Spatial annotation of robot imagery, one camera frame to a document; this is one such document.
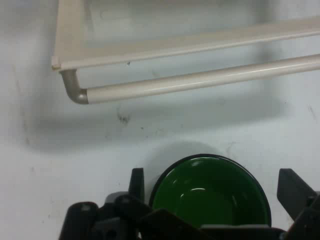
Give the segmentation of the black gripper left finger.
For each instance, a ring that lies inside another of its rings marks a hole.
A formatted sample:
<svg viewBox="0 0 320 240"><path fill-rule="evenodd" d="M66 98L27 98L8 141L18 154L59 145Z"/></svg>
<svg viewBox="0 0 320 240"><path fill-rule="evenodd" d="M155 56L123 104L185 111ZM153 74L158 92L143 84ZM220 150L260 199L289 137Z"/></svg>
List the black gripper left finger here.
<svg viewBox="0 0 320 240"><path fill-rule="evenodd" d="M206 240L207 234L165 209L153 210L144 203L143 168L131 172L127 192L98 207L78 202L66 213L61 240Z"/></svg>

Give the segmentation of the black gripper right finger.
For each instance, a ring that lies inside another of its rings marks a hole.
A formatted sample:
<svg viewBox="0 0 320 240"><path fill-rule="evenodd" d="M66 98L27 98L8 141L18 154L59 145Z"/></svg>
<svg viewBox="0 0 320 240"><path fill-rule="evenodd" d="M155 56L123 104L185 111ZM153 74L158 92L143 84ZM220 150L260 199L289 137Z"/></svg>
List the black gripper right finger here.
<svg viewBox="0 0 320 240"><path fill-rule="evenodd" d="M313 190L291 168L281 168L277 199L293 220L283 240L318 240L320 238L320 193Z"/></svg>

